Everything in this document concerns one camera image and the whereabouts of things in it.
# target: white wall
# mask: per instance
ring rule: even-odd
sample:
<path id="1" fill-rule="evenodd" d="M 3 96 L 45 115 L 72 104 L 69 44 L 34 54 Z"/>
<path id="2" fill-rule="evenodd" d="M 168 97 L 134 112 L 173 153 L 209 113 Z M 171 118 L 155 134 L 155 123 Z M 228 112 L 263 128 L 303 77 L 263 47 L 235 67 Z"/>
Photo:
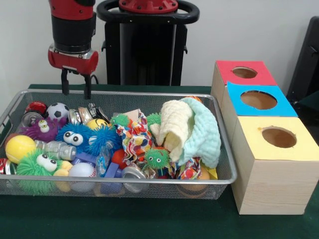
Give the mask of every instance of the white wall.
<path id="1" fill-rule="evenodd" d="M 182 85 L 211 85 L 215 60 L 263 60 L 287 91 L 310 18 L 318 0 L 189 0 L 201 10 L 188 26 L 188 55 Z M 59 84 L 60 71 L 47 61 L 53 42 L 47 0 L 10 0 L 0 4 L 0 111 L 13 95 L 32 83 Z M 99 50 L 104 23 L 98 19 L 92 47 Z M 106 82 L 105 54 L 96 75 Z M 80 76 L 69 77 L 82 84 Z"/>

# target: stacked boxes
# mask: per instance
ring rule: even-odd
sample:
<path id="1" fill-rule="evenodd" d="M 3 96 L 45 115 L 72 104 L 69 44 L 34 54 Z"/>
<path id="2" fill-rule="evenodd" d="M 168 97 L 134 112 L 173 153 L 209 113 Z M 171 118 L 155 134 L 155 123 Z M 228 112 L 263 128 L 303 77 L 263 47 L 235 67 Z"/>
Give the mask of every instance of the stacked boxes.
<path id="1" fill-rule="evenodd" d="M 236 160 L 240 214 L 303 214 L 319 147 L 263 62 L 217 61 L 212 92 Z"/>

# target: green fuzzy toy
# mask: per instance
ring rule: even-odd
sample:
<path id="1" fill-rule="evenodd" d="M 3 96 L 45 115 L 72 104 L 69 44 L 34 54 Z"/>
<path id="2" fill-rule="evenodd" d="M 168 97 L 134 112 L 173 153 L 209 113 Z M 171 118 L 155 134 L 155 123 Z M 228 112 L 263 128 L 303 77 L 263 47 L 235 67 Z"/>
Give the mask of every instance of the green fuzzy toy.
<path id="1" fill-rule="evenodd" d="M 144 158 L 147 161 L 145 166 L 154 170 L 167 167 L 170 160 L 169 152 L 163 147 L 151 148 L 145 153 Z"/>
<path id="2" fill-rule="evenodd" d="M 40 149 L 25 156 L 16 168 L 17 175 L 52 176 L 61 168 L 62 160 L 56 160 Z M 43 180 L 19 180 L 19 186 L 33 195 L 46 195 L 52 192 L 56 186 L 53 181 Z"/>
<path id="3" fill-rule="evenodd" d="M 152 131 L 151 131 L 151 129 L 150 129 L 150 126 L 151 126 L 152 124 L 157 123 L 157 124 L 160 125 L 160 123 L 161 123 L 160 118 L 161 118 L 161 114 L 160 114 L 160 113 L 159 113 L 159 114 L 158 114 L 158 113 L 154 113 L 154 114 L 150 114 L 149 116 L 147 116 L 149 132 L 152 133 Z"/>
<path id="4" fill-rule="evenodd" d="M 124 114 L 119 114 L 119 115 L 113 116 L 111 118 L 112 126 L 118 124 L 120 126 L 130 127 L 131 123 L 132 123 L 132 121 L 130 120 L 130 118 Z"/>

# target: metal basket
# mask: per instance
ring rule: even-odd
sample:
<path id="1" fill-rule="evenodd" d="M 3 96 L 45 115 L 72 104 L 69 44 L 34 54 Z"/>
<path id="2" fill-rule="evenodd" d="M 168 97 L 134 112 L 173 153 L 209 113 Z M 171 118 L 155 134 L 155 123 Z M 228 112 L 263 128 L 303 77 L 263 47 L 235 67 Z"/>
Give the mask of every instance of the metal basket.
<path id="1" fill-rule="evenodd" d="M 141 109 L 145 115 L 160 112 L 166 101 L 179 100 L 187 94 L 131 93 L 131 92 L 92 92 L 92 99 L 85 100 L 81 91 L 70 91 L 68 96 L 58 90 L 25 90 L 19 92 L 0 117 L 0 157 L 5 157 L 3 142 L 9 133 L 16 132 L 26 106 L 33 101 L 43 101 L 47 105 L 55 102 L 66 104 L 69 108 L 86 107 L 93 102 L 103 108 L 111 117 L 114 112 L 124 113 Z M 31 195 L 20 185 L 36 182 L 44 186 L 50 182 L 63 181 L 68 184 L 79 183 L 92 190 L 88 192 L 62 192 L 57 187 L 47 196 L 85 196 L 85 197 L 136 197 L 136 198 L 201 198 L 218 199 L 226 186 L 237 177 L 234 159 L 227 139 L 224 123 L 216 99 L 210 95 L 195 95 L 201 98 L 206 107 L 215 115 L 222 139 L 222 149 L 217 166 L 218 180 L 176 180 L 176 179 L 127 179 L 127 178 L 86 178 L 53 176 L 0 175 L 0 194 Z"/>

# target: green spiky ball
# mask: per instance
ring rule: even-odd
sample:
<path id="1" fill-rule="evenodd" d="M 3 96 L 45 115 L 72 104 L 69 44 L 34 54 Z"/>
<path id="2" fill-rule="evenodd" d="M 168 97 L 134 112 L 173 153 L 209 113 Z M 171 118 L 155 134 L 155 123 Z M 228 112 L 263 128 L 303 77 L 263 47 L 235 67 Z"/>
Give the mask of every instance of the green spiky ball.
<path id="1" fill-rule="evenodd" d="M 56 161 L 57 167 L 53 172 L 49 172 L 43 166 L 37 164 L 36 159 L 41 154 L 46 154 L 49 160 L 53 159 Z M 21 160 L 20 164 L 16 168 L 16 174 L 29 176 L 52 176 L 56 170 L 61 168 L 61 165 L 62 160 L 56 160 L 42 150 L 36 149 L 33 153 L 29 153 Z M 53 181 L 19 180 L 18 184 L 24 191 L 33 195 L 46 195 L 56 188 Z"/>
<path id="2" fill-rule="evenodd" d="M 154 113 L 154 114 L 150 114 L 149 116 L 147 116 L 147 119 L 148 119 L 148 127 L 149 127 L 149 132 L 152 132 L 151 129 L 150 129 L 150 126 L 152 124 L 159 124 L 161 123 L 161 114 L 159 113 Z"/>
<path id="3" fill-rule="evenodd" d="M 130 118 L 124 114 L 119 114 L 117 116 L 113 116 L 111 118 L 111 124 L 115 125 L 121 125 L 121 126 L 126 126 L 129 127 L 130 126 Z"/>
<path id="4" fill-rule="evenodd" d="M 152 169 L 162 169 L 169 163 L 169 153 L 164 148 L 151 148 L 145 153 L 148 166 Z"/>

